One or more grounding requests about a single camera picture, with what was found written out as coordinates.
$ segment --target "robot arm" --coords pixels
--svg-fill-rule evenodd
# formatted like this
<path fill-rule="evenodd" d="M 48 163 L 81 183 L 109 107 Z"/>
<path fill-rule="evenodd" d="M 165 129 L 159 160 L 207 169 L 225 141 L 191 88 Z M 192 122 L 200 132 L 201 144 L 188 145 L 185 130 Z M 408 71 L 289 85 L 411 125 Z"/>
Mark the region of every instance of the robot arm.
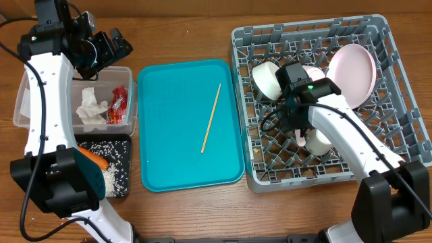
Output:
<path fill-rule="evenodd" d="M 340 89 L 330 79 L 312 82 L 299 63 L 281 67 L 276 76 L 281 86 L 285 84 L 286 109 L 278 113 L 281 129 L 284 132 L 310 127 L 320 130 L 350 166 L 360 186 L 351 219 L 321 231 L 317 242 L 384 243 L 429 227 L 428 214 L 359 130 L 429 207 L 429 173 L 422 163 L 405 163 L 380 142 L 349 108 Z M 345 113 L 358 127 L 335 111 L 313 104 Z M 392 194 L 391 188 L 398 192 Z"/>
<path fill-rule="evenodd" d="M 401 156 L 390 151 L 357 118 L 342 95 L 330 94 L 318 104 L 344 111 L 385 155 L 389 163 L 410 183 L 421 200 L 429 205 L 429 174 L 418 161 L 402 163 Z M 360 185 L 352 218 L 321 232 L 322 242 L 389 242 L 429 227 L 430 220 L 414 199 L 392 177 L 389 168 L 372 151 L 347 119 L 322 107 L 309 107 L 308 120 L 334 145 L 350 166 Z M 390 188 L 399 189 L 391 195 Z"/>
<path fill-rule="evenodd" d="M 58 217 L 89 219 L 110 242 L 132 243 L 139 239 L 105 198 L 101 170 L 79 152 L 74 138 L 71 85 L 74 68 L 83 79 L 125 57 L 132 46 L 117 29 L 113 41 L 104 32 L 93 35 L 95 21 L 90 13 L 76 20 L 65 0 L 36 0 L 39 25 L 21 38 L 18 51 L 35 68 L 44 83 L 47 121 L 41 166 L 32 166 L 38 155 L 41 135 L 41 96 L 36 76 L 27 66 L 31 98 L 31 120 L 25 157 L 11 162 L 11 176 L 26 191 L 36 173 L 30 198 L 44 213 Z M 87 223 L 77 221 L 98 242 L 105 242 Z"/>
<path fill-rule="evenodd" d="M 318 99 L 318 104 L 328 105 L 340 111 L 344 111 L 353 119 L 379 151 L 385 155 L 393 167 L 399 167 L 399 161 L 403 161 L 401 156 L 393 153 L 385 146 L 373 133 L 357 118 L 349 108 L 345 97 L 330 94 Z M 377 157 L 377 154 L 367 144 L 366 140 L 346 119 L 326 108 L 310 107 L 308 120 L 312 127 L 321 131 L 334 145 L 336 151 L 344 158 L 350 166 L 358 184 L 364 178 L 369 177 L 372 171 L 384 173 L 389 168 Z"/>

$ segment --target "plastic tray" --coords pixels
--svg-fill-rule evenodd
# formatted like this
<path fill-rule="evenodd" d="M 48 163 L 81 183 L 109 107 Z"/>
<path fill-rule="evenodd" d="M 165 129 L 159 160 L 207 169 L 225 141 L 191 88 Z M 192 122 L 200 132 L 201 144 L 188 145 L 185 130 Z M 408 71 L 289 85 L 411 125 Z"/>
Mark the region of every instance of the plastic tray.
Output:
<path fill-rule="evenodd" d="M 232 76 L 249 188 L 268 192 L 353 180 L 336 150 L 310 155 L 279 130 L 259 125 L 275 103 L 262 99 L 252 68 L 264 61 L 294 60 L 327 72 L 329 60 L 344 45 L 362 45 L 377 64 L 375 89 L 356 112 L 373 133 L 406 161 L 432 165 L 432 145 L 411 91 L 387 20 L 380 15 L 313 20 L 236 28 L 232 32 Z"/>
<path fill-rule="evenodd" d="M 202 154 L 219 84 L 219 99 Z M 224 61 L 146 67 L 138 76 L 138 112 L 141 176 L 149 190 L 226 184 L 243 176 L 236 100 L 230 67 Z"/>
<path fill-rule="evenodd" d="M 75 136 L 76 143 L 92 153 L 106 159 L 104 178 L 112 177 L 111 185 L 105 180 L 106 198 L 124 198 L 129 194 L 132 141 L 127 134 L 81 134 Z"/>
<path fill-rule="evenodd" d="M 80 78 L 75 70 L 74 77 Z M 113 89 L 123 85 L 128 90 L 128 111 L 122 124 L 84 125 L 76 113 L 76 108 L 82 102 L 82 90 L 94 87 L 94 95 L 98 103 L 113 98 Z M 132 71 L 128 67 L 106 67 L 99 72 L 97 81 L 72 80 L 71 111 L 74 134 L 128 134 L 132 136 L 135 131 L 137 108 L 136 83 L 132 79 Z M 27 72 L 24 72 L 13 113 L 13 124 L 17 127 L 30 127 L 30 86 Z"/>

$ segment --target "red packet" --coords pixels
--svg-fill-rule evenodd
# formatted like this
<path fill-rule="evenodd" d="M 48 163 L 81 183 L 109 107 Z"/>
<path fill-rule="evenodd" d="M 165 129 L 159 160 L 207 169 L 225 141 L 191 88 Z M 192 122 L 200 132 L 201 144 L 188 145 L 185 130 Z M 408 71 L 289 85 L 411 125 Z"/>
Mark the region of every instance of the red packet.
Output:
<path fill-rule="evenodd" d="M 107 110 L 107 124 L 121 124 L 126 118 L 128 92 L 124 86 L 113 90 L 113 100 Z"/>

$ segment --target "gray dish rack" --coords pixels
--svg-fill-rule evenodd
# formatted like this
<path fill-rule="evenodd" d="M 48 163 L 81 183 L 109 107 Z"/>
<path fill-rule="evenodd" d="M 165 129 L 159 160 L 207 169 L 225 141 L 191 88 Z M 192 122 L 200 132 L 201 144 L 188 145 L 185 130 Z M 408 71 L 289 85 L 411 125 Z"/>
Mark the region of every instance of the gray dish rack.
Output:
<path fill-rule="evenodd" d="M 299 61 L 327 73 L 335 52 L 352 43 L 368 50 L 377 65 L 375 89 L 356 114 L 406 161 L 432 165 L 432 144 L 383 16 L 241 27 L 232 32 L 230 54 L 246 177 L 252 191 L 306 188 L 354 179 L 334 148 L 326 155 L 314 156 L 298 146 L 291 134 L 278 129 L 262 132 L 259 126 L 263 117 L 278 104 L 266 99 L 252 78 L 252 68 L 265 61 L 279 66 Z"/>

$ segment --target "wooden chopstick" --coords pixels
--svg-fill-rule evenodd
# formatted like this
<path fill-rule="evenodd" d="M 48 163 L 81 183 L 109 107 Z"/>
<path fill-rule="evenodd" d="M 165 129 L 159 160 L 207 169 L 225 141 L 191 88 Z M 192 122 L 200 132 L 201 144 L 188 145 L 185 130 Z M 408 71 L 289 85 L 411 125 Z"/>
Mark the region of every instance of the wooden chopstick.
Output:
<path fill-rule="evenodd" d="M 221 91 L 221 84 L 219 84 L 219 88 L 217 89 L 216 99 L 215 99 L 215 103 L 213 104 L 213 110 L 211 111 L 210 121 L 209 121 L 209 125 L 207 126 L 207 132 L 205 133 L 205 138 L 204 138 L 204 143 L 202 144 L 201 153 L 204 153 L 205 144 L 207 143 L 207 138 L 209 137 L 210 126 L 211 126 L 211 122 L 213 121 L 213 114 L 215 113 L 217 99 L 219 98 L 220 91 Z"/>

